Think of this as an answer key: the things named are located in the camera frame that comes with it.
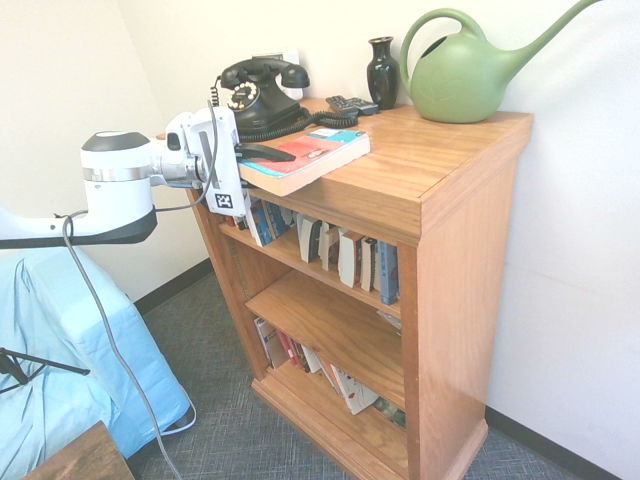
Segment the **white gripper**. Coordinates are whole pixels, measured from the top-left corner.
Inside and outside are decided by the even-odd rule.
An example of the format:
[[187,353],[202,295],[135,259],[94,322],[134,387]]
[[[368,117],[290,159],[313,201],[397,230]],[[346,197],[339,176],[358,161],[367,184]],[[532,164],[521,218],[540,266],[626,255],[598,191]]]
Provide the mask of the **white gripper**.
[[296,159],[295,155],[265,145],[238,144],[235,116],[226,107],[206,107],[189,114],[184,129],[188,152],[202,161],[199,173],[203,175],[204,185],[208,185],[205,199],[214,213],[234,217],[247,213],[246,190],[250,184],[240,181],[237,160],[290,162]]

